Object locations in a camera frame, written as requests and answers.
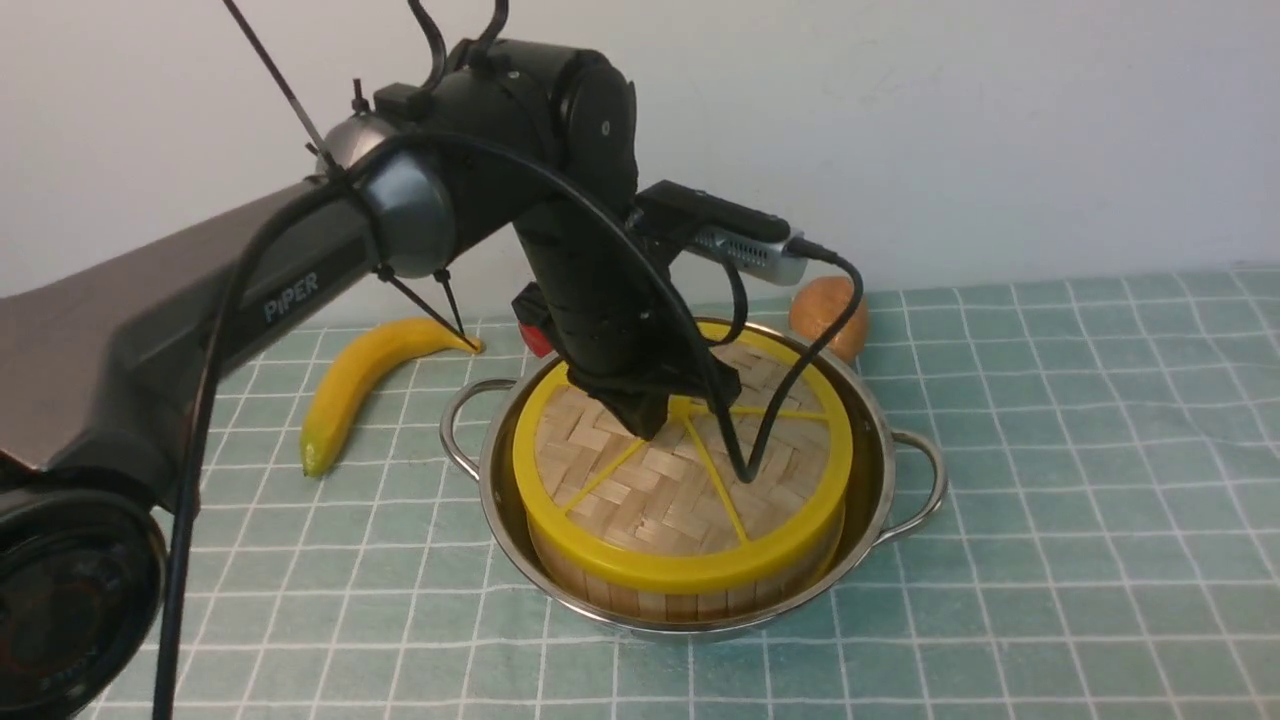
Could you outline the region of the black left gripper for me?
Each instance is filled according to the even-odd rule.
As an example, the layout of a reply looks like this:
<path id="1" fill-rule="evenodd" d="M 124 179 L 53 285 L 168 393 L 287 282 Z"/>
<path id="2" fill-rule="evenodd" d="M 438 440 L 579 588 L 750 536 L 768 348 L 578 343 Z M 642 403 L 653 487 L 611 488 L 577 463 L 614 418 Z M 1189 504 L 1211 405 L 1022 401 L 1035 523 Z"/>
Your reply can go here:
<path id="1" fill-rule="evenodd" d="M 667 302 L 598 219 L 567 200 L 515 222 L 534 279 L 512 309 L 570 366 L 570 377 L 634 437 L 654 439 L 671 395 L 708 398 L 710 384 Z"/>

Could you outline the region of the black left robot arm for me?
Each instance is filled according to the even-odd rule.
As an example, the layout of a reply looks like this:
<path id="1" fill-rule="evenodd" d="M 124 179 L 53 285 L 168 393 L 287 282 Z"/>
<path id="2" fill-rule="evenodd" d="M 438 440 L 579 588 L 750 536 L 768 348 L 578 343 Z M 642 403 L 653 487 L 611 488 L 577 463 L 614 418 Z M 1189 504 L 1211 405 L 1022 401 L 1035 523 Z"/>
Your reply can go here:
<path id="1" fill-rule="evenodd" d="M 512 225 L 570 377 L 652 436 L 732 404 L 635 206 L 634 85 L 600 53 L 460 42 L 380 88 L 301 182 L 3 300 L 3 716 L 69 719 L 177 633 L 218 383 L 367 274 Z"/>

